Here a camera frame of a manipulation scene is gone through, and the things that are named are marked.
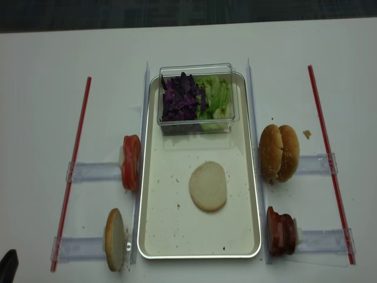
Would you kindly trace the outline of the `standing bun half left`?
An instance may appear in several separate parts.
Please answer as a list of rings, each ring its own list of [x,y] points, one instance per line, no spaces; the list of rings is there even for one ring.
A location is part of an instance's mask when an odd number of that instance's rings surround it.
[[[105,227],[105,253],[111,271],[118,272],[124,260],[125,233],[123,218],[118,208],[110,211]]]

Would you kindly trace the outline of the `white pusher block meat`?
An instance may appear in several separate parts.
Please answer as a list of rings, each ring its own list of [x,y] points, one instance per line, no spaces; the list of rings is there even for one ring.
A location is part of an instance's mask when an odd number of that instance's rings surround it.
[[[296,218],[293,218],[293,223],[295,226],[296,247],[298,247],[303,242],[303,233],[302,233],[302,229],[297,224]]]

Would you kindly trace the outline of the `left clear acrylic rail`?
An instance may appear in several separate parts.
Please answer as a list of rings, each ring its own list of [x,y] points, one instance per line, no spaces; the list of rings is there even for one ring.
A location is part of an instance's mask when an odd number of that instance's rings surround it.
[[[144,157],[145,157],[145,141],[146,141],[146,127],[148,120],[148,101],[149,101],[149,85],[150,85],[150,68],[148,62],[146,63],[146,69],[144,74],[144,93],[141,105],[141,130],[140,130],[140,158],[138,163],[138,191],[135,193],[135,202],[133,210],[133,229],[132,229],[132,241],[131,249],[129,251],[129,263],[135,264],[137,261],[137,239],[138,239],[138,221],[140,220],[140,207],[141,207],[141,189],[143,182],[143,169],[144,169]]]

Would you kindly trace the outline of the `white pusher block tomato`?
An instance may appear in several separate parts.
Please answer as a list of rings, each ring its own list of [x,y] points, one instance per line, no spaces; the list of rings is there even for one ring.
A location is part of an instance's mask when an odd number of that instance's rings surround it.
[[[123,146],[121,146],[119,150],[119,158],[118,158],[118,163],[120,167],[122,167],[123,162],[124,162],[124,150],[123,150]]]

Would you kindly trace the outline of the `bread crumb piece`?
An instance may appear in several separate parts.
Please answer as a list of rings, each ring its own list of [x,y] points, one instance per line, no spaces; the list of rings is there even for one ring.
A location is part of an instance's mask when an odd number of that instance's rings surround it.
[[[310,139],[310,136],[312,135],[311,132],[309,130],[305,130],[303,131],[303,134],[305,135],[305,137],[309,140]]]

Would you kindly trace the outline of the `clear plastic salad box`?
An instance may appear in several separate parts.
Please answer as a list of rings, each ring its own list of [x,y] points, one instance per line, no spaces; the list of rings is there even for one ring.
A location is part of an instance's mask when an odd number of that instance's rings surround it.
[[[226,133],[238,119],[231,64],[160,68],[157,124],[164,135]]]

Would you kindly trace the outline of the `bottom bun slice on tray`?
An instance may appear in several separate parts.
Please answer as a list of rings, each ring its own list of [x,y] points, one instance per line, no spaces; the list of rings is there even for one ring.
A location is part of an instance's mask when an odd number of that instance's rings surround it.
[[[190,176],[188,189],[194,204],[206,212],[221,209],[227,200],[227,180],[223,166],[204,162]]]

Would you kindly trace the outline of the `cream metal tray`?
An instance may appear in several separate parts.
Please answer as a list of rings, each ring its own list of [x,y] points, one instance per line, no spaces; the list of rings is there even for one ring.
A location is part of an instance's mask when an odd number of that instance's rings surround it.
[[[236,75],[240,118],[228,133],[165,136],[157,123],[158,79],[145,101],[147,121],[138,221],[138,249],[147,259],[252,258],[261,228],[244,77]],[[199,209],[189,193],[192,172],[221,164],[227,200],[218,211]]]

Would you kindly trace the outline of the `lower right clear holder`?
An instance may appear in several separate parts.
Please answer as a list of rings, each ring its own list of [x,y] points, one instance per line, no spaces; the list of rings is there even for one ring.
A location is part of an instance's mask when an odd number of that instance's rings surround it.
[[[303,242],[295,248],[296,254],[347,254],[343,229],[325,231],[302,230]]]

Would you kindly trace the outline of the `black object at corner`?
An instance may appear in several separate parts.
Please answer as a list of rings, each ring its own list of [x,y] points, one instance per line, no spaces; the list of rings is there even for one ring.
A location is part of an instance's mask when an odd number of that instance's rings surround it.
[[[15,249],[10,249],[0,263],[0,283],[13,283],[19,261]]]

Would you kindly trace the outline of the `lower left clear holder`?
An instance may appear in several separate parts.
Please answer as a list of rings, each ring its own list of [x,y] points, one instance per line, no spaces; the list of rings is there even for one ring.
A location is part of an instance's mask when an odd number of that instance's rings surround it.
[[[104,237],[55,237],[51,262],[106,260]]]

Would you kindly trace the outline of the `left red strip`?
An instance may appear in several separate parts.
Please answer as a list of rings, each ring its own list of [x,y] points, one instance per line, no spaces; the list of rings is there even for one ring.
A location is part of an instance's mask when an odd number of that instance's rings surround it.
[[[73,171],[74,171],[75,162],[77,160],[78,149],[79,149],[79,145],[80,145],[81,132],[82,132],[83,124],[84,124],[84,117],[85,117],[85,112],[86,112],[89,93],[90,93],[91,81],[92,81],[92,78],[88,77],[87,82],[86,82],[86,86],[85,86],[85,93],[84,93],[84,98],[83,98],[83,101],[82,101],[80,119],[79,119],[79,122],[78,122],[77,133],[76,133],[76,137],[75,137],[75,143],[74,143],[74,148],[73,148],[73,152],[72,152],[72,157],[71,157],[71,161],[68,164],[64,200],[63,200],[63,203],[62,203],[62,209],[61,209],[61,215],[60,215],[60,219],[59,219],[57,236],[54,240],[54,245],[53,245],[53,249],[52,249],[52,259],[51,259],[51,267],[50,267],[50,272],[52,272],[52,273],[54,273],[56,271],[57,264],[58,264],[58,256],[59,256],[59,250],[60,250],[61,241],[62,241],[62,233],[63,233],[63,230],[64,230],[65,217],[66,217],[66,213],[67,213],[68,201],[69,201],[70,191],[71,191],[72,174],[73,174]]]

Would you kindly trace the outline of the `left sesame bun top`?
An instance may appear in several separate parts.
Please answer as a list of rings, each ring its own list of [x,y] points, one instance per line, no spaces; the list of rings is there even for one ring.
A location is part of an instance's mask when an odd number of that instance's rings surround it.
[[[264,180],[277,179],[281,168],[283,140],[277,125],[264,128],[259,141],[260,166]]]

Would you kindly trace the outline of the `right red strip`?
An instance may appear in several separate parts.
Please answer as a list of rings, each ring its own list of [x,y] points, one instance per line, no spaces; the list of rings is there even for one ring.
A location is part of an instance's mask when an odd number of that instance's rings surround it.
[[[340,193],[340,187],[339,187],[339,182],[338,182],[338,176],[337,176],[337,170],[336,170],[336,160],[334,157],[334,154],[331,150],[330,143],[329,143],[329,138],[328,138],[328,133],[326,129],[326,124],[325,124],[325,118],[323,116],[323,110],[322,110],[322,105],[320,102],[319,98],[319,93],[318,93],[318,88],[316,85],[316,79],[315,79],[315,74],[313,67],[311,65],[308,65],[307,67],[308,72],[309,72],[309,78],[310,78],[310,83],[312,86],[312,91],[313,91],[313,96],[315,99],[315,104],[316,104],[316,109],[318,113],[318,118],[319,118],[319,123],[322,131],[322,136],[323,136],[323,141],[325,144],[325,149],[326,149],[326,154],[328,156],[328,162],[329,162],[329,167],[330,171],[332,172],[332,183],[333,183],[333,188],[335,191],[335,198],[336,198],[336,203],[338,206],[338,211],[339,211],[339,217],[340,221],[342,224],[342,229],[343,229],[343,234],[345,237],[345,244],[348,250],[348,258],[349,258],[349,263],[351,265],[356,264],[356,258],[355,258],[355,251],[353,248],[353,241],[352,241],[352,233],[349,229],[346,215],[345,215],[345,210],[342,202],[342,197]]]

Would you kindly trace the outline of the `upper left clear holder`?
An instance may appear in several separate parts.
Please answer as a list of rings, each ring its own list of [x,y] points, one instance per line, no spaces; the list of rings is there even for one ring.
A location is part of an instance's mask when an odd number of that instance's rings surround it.
[[[67,182],[96,182],[121,180],[118,163],[69,162],[65,180]]]

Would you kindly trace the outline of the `front meat patty slice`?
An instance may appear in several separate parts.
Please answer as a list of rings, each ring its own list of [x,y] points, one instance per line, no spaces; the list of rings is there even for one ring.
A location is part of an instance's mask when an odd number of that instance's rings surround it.
[[[270,256],[282,256],[285,251],[285,239],[282,217],[273,210],[267,209],[267,226],[269,230]]]

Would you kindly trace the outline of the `sesame bun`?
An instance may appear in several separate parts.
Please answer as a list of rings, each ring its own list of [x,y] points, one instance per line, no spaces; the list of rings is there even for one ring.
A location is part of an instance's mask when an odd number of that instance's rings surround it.
[[[264,180],[277,179],[281,168],[283,140],[277,125],[264,128],[259,141],[260,166]]]
[[[295,174],[298,168],[300,147],[297,134],[292,127],[282,125],[279,130],[282,135],[283,154],[277,179],[280,182],[286,182]]]

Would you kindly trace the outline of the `rear meat patty slice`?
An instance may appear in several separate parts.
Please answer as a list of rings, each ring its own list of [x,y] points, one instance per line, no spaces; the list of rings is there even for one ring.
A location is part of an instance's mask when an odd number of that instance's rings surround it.
[[[284,249],[285,253],[292,255],[296,248],[296,228],[292,217],[288,214],[283,214],[282,225],[283,225],[283,239],[284,239]]]

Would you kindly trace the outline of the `red strip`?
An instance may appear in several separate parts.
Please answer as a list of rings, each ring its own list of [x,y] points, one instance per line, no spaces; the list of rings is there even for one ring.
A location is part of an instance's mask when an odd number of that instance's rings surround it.
[[[86,112],[89,93],[90,93],[91,81],[92,81],[92,78],[88,77],[87,82],[86,82],[86,86],[85,86],[85,93],[84,93],[84,98],[83,98],[83,101],[82,101],[80,119],[79,119],[79,122],[78,122],[77,133],[76,133],[76,137],[75,137],[75,143],[74,143],[74,148],[73,148],[73,152],[72,152],[72,157],[71,157],[71,161],[68,164],[64,200],[63,200],[63,203],[62,203],[62,209],[61,209],[61,215],[60,215],[60,219],[59,219],[57,236],[54,240],[54,245],[53,245],[53,249],[52,249],[52,259],[51,259],[51,267],[50,267],[50,272],[52,272],[52,273],[54,273],[56,271],[57,264],[58,264],[58,256],[59,256],[59,250],[60,250],[61,241],[62,241],[62,233],[63,233],[63,230],[64,230],[65,217],[66,217],[66,213],[67,213],[68,201],[69,201],[70,191],[71,191],[72,174],[73,174],[73,171],[74,171],[75,162],[77,160],[78,149],[79,149],[79,145],[80,145],[81,132],[82,132],[83,124],[84,124],[84,117],[85,117],[85,112]]]
[[[318,118],[319,118],[319,123],[322,131],[322,136],[323,136],[323,141],[325,144],[325,149],[326,149],[326,154],[328,156],[328,162],[329,162],[329,167],[330,171],[332,172],[332,183],[333,183],[333,188],[335,191],[335,198],[336,198],[336,203],[338,206],[338,211],[339,211],[339,217],[340,221],[342,224],[342,229],[343,229],[343,234],[345,237],[345,244],[348,250],[348,258],[349,258],[349,263],[351,265],[356,264],[356,258],[355,258],[355,251],[353,248],[353,241],[352,241],[352,233],[349,229],[346,215],[345,215],[345,210],[342,202],[342,197],[340,193],[340,187],[339,187],[339,182],[338,182],[338,176],[337,176],[337,170],[336,170],[336,160],[334,157],[334,154],[331,150],[330,143],[329,143],[329,138],[328,138],[328,133],[326,129],[326,124],[325,124],[325,118],[323,116],[323,110],[322,110],[322,105],[320,102],[319,98],[319,93],[318,93],[318,88],[316,85],[316,79],[315,79],[315,74],[313,67],[311,65],[308,65],[307,67],[308,72],[309,72],[309,78],[310,78],[310,83],[312,86],[312,91],[313,91],[313,96],[315,99],[315,104],[316,104],[316,109],[318,113]]]

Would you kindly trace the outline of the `chopped purple cabbage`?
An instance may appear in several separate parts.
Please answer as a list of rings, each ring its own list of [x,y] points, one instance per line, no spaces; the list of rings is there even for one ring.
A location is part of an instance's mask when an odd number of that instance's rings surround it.
[[[163,93],[162,122],[192,121],[206,112],[208,102],[204,87],[200,87],[192,75],[182,72],[169,79],[161,77]]]

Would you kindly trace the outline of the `meat patty slice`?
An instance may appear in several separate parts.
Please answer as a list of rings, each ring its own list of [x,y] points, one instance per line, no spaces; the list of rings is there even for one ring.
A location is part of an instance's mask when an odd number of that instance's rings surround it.
[[[288,214],[283,214],[282,225],[283,225],[283,239],[284,239],[284,249],[285,253],[292,255],[296,248],[296,228],[292,217]]]
[[[267,209],[267,226],[269,230],[270,256],[282,256],[285,251],[285,239],[282,217],[273,210]]]

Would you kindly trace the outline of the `right sesame bun top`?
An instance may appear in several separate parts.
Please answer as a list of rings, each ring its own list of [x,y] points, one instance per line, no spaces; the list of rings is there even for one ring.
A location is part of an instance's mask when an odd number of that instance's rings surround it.
[[[297,134],[292,127],[282,125],[279,130],[282,135],[283,154],[277,179],[280,182],[286,182],[295,174],[298,168],[300,147]]]

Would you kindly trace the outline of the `green lettuce pile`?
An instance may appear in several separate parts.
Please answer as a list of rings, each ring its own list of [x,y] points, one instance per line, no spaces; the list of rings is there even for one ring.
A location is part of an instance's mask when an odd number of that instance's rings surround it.
[[[216,75],[196,77],[198,120],[223,120],[231,118],[230,84]]]

